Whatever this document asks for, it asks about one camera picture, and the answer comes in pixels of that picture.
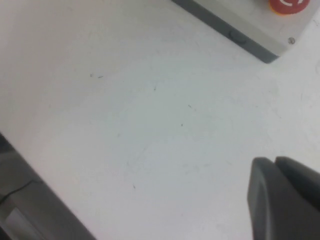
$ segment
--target red emergency stop button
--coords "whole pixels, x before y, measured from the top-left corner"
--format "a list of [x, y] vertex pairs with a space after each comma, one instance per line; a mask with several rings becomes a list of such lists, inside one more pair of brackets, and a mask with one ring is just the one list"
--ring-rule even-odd
[[304, 10], [310, 0], [269, 0], [271, 8], [279, 14], [297, 14]]

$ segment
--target white surface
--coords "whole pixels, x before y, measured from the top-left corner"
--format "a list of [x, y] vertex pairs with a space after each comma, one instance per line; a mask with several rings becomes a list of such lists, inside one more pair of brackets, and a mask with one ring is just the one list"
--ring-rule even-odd
[[281, 16], [271, 11], [269, 0], [195, 0], [216, 16], [277, 56], [293, 47], [318, 12], [320, 1], [313, 0], [298, 14]]
[[98, 239], [251, 239], [253, 157], [320, 170], [319, 21], [266, 65], [169, 0], [1, 0], [0, 131]]

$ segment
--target control box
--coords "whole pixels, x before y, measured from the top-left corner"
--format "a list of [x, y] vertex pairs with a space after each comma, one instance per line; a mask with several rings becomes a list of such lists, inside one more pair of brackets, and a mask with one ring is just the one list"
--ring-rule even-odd
[[172, 1], [265, 63], [297, 44], [320, 8], [320, 0]]

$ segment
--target black object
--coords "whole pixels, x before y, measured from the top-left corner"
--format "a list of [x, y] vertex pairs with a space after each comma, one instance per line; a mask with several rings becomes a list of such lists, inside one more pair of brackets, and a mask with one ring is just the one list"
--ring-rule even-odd
[[0, 240], [94, 240], [0, 135]]
[[248, 190], [254, 240], [320, 239], [320, 174], [287, 157], [253, 160]]
[[218, 16], [214, 15], [212, 12], [198, 4], [193, 0], [172, 0], [177, 5], [181, 6], [183, 9], [217, 30], [219, 33], [247, 50], [249, 53], [268, 64], [276, 60], [279, 56], [270, 52], [257, 42], [253, 41], [248, 36], [242, 34], [237, 29], [223, 21]]

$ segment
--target white table surface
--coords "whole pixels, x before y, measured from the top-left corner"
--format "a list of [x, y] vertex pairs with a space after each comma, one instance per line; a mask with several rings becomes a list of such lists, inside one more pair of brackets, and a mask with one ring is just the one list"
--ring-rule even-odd
[[0, 0], [0, 132], [100, 240], [248, 240], [256, 156], [320, 170], [320, 15], [266, 65], [169, 0]]

